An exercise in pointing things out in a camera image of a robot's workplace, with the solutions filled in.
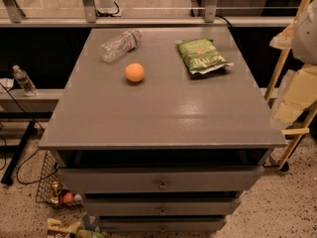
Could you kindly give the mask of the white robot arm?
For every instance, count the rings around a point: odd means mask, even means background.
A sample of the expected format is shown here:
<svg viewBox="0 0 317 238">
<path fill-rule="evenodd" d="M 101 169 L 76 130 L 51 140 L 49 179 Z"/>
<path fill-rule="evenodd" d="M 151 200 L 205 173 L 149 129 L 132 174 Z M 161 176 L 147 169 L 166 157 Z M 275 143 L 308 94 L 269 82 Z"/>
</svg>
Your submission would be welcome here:
<svg viewBox="0 0 317 238">
<path fill-rule="evenodd" d="M 317 0 L 313 0 L 298 18 L 292 53 L 302 62 L 317 64 Z"/>
</svg>

